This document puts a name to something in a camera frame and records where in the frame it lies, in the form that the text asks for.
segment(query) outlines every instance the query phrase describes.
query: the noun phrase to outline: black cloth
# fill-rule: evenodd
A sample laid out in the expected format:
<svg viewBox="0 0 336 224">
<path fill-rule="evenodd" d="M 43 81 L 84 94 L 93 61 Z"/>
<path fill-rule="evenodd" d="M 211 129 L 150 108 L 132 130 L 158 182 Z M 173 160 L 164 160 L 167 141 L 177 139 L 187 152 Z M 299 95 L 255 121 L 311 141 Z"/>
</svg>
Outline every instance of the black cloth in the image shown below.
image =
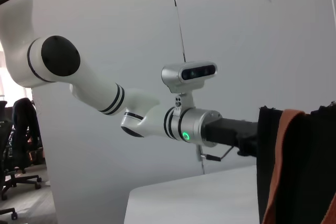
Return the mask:
<svg viewBox="0 0 336 224">
<path fill-rule="evenodd" d="M 259 218 L 267 207 L 282 111 L 260 109 L 257 187 Z M 320 224 L 336 192 L 336 112 L 321 107 L 296 117 L 287 129 L 276 197 L 277 224 Z"/>
<path fill-rule="evenodd" d="M 27 152 L 37 149 L 40 137 L 36 111 L 28 98 L 22 98 L 14 103 L 13 123 L 15 128 L 12 140 L 13 158 L 16 166 L 23 169 L 30 165 Z"/>
</svg>

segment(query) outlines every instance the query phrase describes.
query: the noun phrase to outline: white wall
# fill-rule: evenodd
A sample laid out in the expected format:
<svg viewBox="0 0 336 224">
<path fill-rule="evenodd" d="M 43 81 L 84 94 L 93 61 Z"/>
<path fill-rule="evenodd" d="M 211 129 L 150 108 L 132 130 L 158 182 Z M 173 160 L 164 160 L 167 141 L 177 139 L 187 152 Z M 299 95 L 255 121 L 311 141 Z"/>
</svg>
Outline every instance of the white wall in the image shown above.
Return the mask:
<svg viewBox="0 0 336 224">
<path fill-rule="evenodd" d="M 310 112 L 336 99 L 331 0 L 176 0 L 187 60 L 212 60 L 218 77 L 198 107 L 257 121 L 259 107 Z M 220 155 L 227 147 L 205 148 Z M 206 172 L 254 162 L 232 152 Z"/>
<path fill-rule="evenodd" d="M 183 60 L 173 0 L 34 0 L 34 24 L 70 39 L 111 83 L 172 103 L 161 70 Z M 194 145 L 128 136 L 122 115 L 87 107 L 66 84 L 33 93 L 59 224 L 123 223 L 130 190 L 202 173 Z"/>
</svg>

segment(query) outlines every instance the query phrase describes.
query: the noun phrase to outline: camera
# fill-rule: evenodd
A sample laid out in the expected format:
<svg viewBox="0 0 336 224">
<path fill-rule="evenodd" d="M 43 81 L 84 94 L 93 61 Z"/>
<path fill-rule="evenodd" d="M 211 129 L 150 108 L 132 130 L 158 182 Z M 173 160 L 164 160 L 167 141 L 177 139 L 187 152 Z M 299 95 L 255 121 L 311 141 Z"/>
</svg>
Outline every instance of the camera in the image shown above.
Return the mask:
<svg viewBox="0 0 336 224">
<path fill-rule="evenodd" d="M 217 65 L 210 61 L 191 61 L 166 65 L 162 81 L 171 93 L 188 93 L 204 86 L 204 81 L 217 74 Z"/>
</svg>

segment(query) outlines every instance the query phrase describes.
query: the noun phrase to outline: chair wheel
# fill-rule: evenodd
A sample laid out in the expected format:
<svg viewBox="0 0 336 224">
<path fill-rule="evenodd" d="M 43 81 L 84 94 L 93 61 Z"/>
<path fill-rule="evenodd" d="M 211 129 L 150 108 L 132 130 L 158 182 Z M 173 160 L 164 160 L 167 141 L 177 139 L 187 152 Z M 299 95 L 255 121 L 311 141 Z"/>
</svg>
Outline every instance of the chair wheel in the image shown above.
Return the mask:
<svg viewBox="0 0 336 224">
<path fill-rule="evenodd" d="M 17 213 L 16 212 L 12 213 L 11 218 L 12 220 L 17 220 Z"/>
</svg>

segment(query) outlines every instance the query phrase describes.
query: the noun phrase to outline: white surface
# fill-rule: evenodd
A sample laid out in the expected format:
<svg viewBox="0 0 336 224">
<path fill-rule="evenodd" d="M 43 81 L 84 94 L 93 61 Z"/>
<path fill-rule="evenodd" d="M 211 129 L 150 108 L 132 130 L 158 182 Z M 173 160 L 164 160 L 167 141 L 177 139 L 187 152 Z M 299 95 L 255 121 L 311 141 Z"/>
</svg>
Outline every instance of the white surface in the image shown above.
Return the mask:
<svg viewBox="0 0 336 224">
<path fill-rule="evenodd" d="M 332 0 L 176 0 L 187 60 L 210 60 L 218 76 L 195 105 L 257 121 L 258 110 L 310 112 L 336 99 Z M 204 151 L 214 155 L 226 146 Z M 207 172 L 254 162 L 232 152 Z"/>
<path fill-rule="evenodd" d="M 165 64 L 183 61 L 173 0 L 34 0 L 33 22 L 40 36 L 71 40 L 106 80 L 173 101 L 161 80 Z M 67 84 L 33 94 L 59 224 L 123 223 L 132 189 L 202 173 L 194 145 L 133 138 L 122 115 L 79 102 Z"/>
<path fill-rule="evenodd" d="M 259 224 L 255 166 L 131 191 L 125 224 Z"/>
</svg>

